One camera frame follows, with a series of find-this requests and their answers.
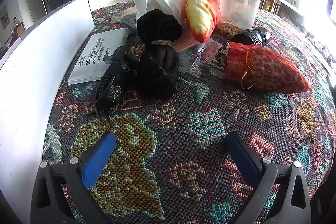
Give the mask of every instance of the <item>white plastic bag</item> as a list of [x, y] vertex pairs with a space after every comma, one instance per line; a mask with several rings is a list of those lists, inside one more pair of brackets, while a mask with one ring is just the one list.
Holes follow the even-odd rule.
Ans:
[[134, 0], [138, 10], [136, 20], [151, 10], [159, 9], [166, 15], [173, 15], [182, 25], [185, 20], [184, 1], [185, 0]]
[[209, 63], [222, 47], [222, 44], [209, 38], [206, 42], [197, 42], [178, 52], [180, 65], [189, 70], [197, 70]]
[[137, 12], [138, 10], [136, 7], [131, 7], [123, 11], [120, 16], [114, 17], [114, 19], [125, 25], [125, 27], [129, 28], [130, 30], [137, 32], [137, 23], [135, 21]]

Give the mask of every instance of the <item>gold ribbon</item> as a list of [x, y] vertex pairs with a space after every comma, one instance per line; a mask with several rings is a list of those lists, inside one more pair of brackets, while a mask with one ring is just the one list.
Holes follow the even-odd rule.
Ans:
[[[245, 70], [245, 73], [244, 73], [243, 77], [241, 78], [241, 83], [240, 83], [240, 84], [241, 84], [241, 88], [242, 88], [243, 90], [249, 90], [250, 88], [253, 87], [254, 82], [255, 82], [255, 76], [254, 76], [254, 73], [253, 73], [251, 67], [249, 66], [249, 62], [250, 62], [250, 61], [252, 60], [252, 58], [255, 56], [255, 51], [252, 53], [252, 55], [250, 56], [250, 58], [249, 58], [248, 55], [249, 55], [249, 52], [247, 51], [247, 53], [246, 53], [246, 70]], [[253, 84], [252, 84], [250, 87], [248, 87], [248, 88], [244, 88], [244, 87], [243, 87], [243, 79], [244, 79], [244, 77], [247, 75], [248, 69], [250, 69], [250, 71], [251, 71], [252, 74], [253, 74]]]
[[155, 40], [152, 42], [152, 44], [154, 45], [169, 45], [170, 47], [173, 46], [173, 43], [168, 40], [168, 39], [165, 39], [165, 40]]

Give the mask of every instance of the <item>patterned woven blanket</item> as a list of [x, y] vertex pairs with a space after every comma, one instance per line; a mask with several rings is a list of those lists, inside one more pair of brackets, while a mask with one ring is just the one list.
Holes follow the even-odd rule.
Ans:
[[[92, 34], [120, 28], [113, 17], [134, 6], [122, 3], [94, 11]], [[51, 164], [80, 156], [103, 132], [112, 130], [117, 147], [92, 195], [111, 223], [228, 223], [252, 188], [223, 148], [236, 131], [262, 157], [278, 164], [302, 163], [310, 197], [327, 178], [333, 161], [336, 115], [326, 73], [311, 45], [278, 16], [259, 10], [255, 26], [271, 32], [268, 48], [291, 60], [313, 88], [299, 94], [242, 90], [224, 79], [216, 63], [198, 71], [179, 69], [177, 93], [166, 102], [128, 90], [111, 111], [112, 128], [93, 115], [97, 81], [67, 85], [86, 39], [73, 59], [52, 108], [43, 159]], [[223, 39], [212, 36], [216, 41]], [[128, 50], [140, 57], [144, 46], [131, 33]], [[63, 186], [75, 218], [84, 223]], [[258, 218], [272, 205], [274, 187]]]

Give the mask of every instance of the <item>black velvet bag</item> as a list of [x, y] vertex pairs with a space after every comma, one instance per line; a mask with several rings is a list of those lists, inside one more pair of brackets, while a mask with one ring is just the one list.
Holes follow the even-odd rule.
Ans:
[[256, 27], [253, 29], [246, 29], [243, 32], [236, 34], [231, 42], [240, 43], [243, 45], [260, 45], [265, 47], [270, 38], [270, 33], [265, 28]]
[[170, 40], [174, 42], [182, 35], [182, 26], [173, 15], [166, 15], [155, 9], [140, 17], [137, 29], [142, 43], [151, 44], [156, 40]]
[[150, 97], [168, 100], [176, 92], [179, 65], [179, 56], [173, 47], [146, 46], [137, 69], [137, 90]]

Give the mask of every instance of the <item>clear plastic container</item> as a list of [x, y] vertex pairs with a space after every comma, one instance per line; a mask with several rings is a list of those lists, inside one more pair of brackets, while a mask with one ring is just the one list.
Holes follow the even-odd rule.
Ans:
[[252, 28], [260, 0], [220, 0], [222, 20], [232, 21], [242, 29]]

